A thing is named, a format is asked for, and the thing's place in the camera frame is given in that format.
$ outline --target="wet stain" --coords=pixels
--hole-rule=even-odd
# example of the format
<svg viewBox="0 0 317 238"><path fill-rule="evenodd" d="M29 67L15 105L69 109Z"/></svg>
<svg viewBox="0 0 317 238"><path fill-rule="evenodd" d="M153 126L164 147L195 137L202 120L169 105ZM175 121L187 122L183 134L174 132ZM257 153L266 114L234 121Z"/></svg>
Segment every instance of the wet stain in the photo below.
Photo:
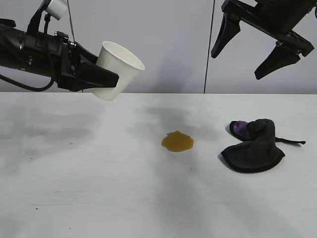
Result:
<svg viewBox="0 0 317 238"><path fill-rule="evenodd" d="M182 152L194 147L194 139L180 131L168 133L162 141L162 146L171 152Z"/></svg>

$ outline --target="white cylinder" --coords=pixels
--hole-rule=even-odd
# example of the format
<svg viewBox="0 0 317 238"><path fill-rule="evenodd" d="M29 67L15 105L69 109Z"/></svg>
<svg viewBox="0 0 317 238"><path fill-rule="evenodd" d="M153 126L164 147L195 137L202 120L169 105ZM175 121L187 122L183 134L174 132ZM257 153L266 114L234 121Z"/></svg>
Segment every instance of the white cylinder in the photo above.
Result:
<svg viewBox="0 0 317 238"><path fill-rule="evenodd" d="M134 54L110 41L103 42L96 65L119 75L115 88L92 89L93 94L108 101L113 100L139 73L145 70L144 64Z"/></svg>
<svg viewBox="0 0 317 238"><path fill-rule="evenodd" d="M60 20L65 14L67 8L67 3L64 0L52 0L45 11L57 20Z"/></svg>

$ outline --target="cup rim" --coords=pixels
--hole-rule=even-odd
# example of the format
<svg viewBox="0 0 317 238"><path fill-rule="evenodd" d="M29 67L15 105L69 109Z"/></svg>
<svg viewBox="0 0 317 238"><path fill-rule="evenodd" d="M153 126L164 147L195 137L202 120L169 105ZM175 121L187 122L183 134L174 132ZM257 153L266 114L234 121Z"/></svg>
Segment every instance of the cup rim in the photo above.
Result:
<svg viewBox="0 0 317 238"><path fill-rule="evenodd" d="M111 43L111 44L117 45L117 46L123 48L124 50L126 50L128 53L130 53L131 55L133 55L136 60L139 61L141 67L137 67L137 66L135 66L135 65L133 65L133 64L131 64L131 63L129 63L129 62L127 62L127 61L124 60L123 58L121 58L121 57L115 55L113 52L111 52L111 50L107 49L107 47L105 46L106 43ZM125 62L127 65L129 65L129 66L131 66L131 67L133 67L133 68L135 68L135 69L138 69L138 70L140 70L140 71L144 71L144 70L145 70L145 66L144 66L144 64L140 61L139 58L137 58L137 57L136 57L131 51L129 51L127 48L125 48L125 47L123 47L123 46L117 44L116 42L104 41L104 42L103 42L103 48L104 48L105 51L109 52L112 56L114 56L115 58L119 59L119 60L122 61L122 62Z"/></svg>

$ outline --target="dark towel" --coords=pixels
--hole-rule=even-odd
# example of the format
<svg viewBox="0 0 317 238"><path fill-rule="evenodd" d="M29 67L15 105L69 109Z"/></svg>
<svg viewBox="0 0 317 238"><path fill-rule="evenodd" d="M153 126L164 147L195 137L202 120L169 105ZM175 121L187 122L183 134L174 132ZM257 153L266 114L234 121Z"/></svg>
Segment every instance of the dark towel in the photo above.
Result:
<svg viewBox="0 0 317 238"><path fill-rule="evenodd" d="M269 119L259 119L250 123L233 121L230 131L243 142L226 148L221 154L232 169L242 173L263 172L279 164L285 154L276 147L276 141L290 144L306 143L276 138L274 122Z"/></svg>

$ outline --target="wire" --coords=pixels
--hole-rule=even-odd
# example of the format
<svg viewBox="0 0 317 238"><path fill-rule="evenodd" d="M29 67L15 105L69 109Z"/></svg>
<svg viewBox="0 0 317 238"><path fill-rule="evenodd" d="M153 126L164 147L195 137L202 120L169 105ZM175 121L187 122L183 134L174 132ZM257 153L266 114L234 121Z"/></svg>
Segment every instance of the wire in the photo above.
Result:
<svg viewBox="0 0 317 238"><path fill-rule="evenodd" d="M8 83L11 83L17 87L20 87L20 88L23 88L23 89L26 89L26 90L30 90L30 91L33 91L33 92L43 92L47 89L49 89L50 87L52 87L52 85L54 84L54 80L55 80L55 68L54 68L54 64L53 64L53 59L52 59L52 56L51 56L51 53L50 53L50 49L49 49L49 44L48 44L48 27L49 27L49 22L51 20L51 15L49 14L46 14L45 15L45 25L44 25L44 44L45 44L45 50L46 50L46 54L47 54L47 57L49 59L49 62L50 62L50 66L51 66L51 80L50 82L48 83L48 85L46 85L45 87L42 87L42 88L35 88L35 87L31 87L31 86L28 86L28 85L25 85L23 83L20 83L20 82L17 82L13 79L10 79L8 77L5 77L4 75L0 74L0 79L2 79L3 81L5 82L8 82Z"/></svg>
<svg viewBox="0 0 317 238"><path fill-rule="evenodd" d="M70 24L71 34L73 35L73 42L75 43L75 35L74 35L73 21L71 19L71 14L70 14L69 0L67 0L67 5L68 5L69 24Z"/></svg>

